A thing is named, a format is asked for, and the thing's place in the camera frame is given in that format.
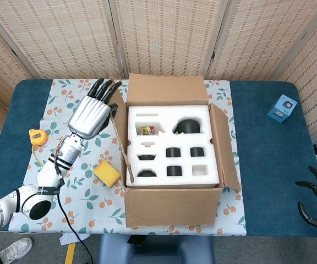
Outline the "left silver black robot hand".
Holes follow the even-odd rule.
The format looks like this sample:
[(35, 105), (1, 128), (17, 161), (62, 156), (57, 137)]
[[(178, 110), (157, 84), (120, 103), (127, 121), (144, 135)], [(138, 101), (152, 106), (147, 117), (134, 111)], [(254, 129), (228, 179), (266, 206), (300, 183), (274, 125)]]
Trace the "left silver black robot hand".
[(120, 81), (104, 81), (103, 78), (93, 84), (68, 122), (72, 136), (89, 140), (108, 126), (110, 118), (115, 117), (118, 109), (118, 105), (110, 104), (110, 100), (121, 85)]

